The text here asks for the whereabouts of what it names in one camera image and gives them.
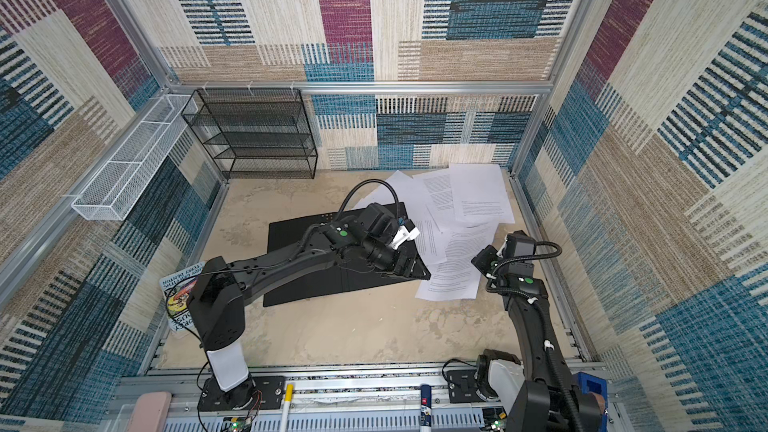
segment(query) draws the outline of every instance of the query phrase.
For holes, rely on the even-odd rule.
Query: pink case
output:
[[[149,392],[136,400],[126,432],[162,432],[170,407],[170,392]]]

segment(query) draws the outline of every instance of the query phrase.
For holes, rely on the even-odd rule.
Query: black mesh rack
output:
[[[314,178],[317,147],[301,92],[198,89],[187,125],[227,178]]]

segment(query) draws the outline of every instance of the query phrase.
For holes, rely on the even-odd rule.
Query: white mesh basket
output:
[[[187,104],[197,109],[189,98],[166,95],[155,103],[86,185],[72,208],[86,220],[125,220],[187,126],[181,110]]]

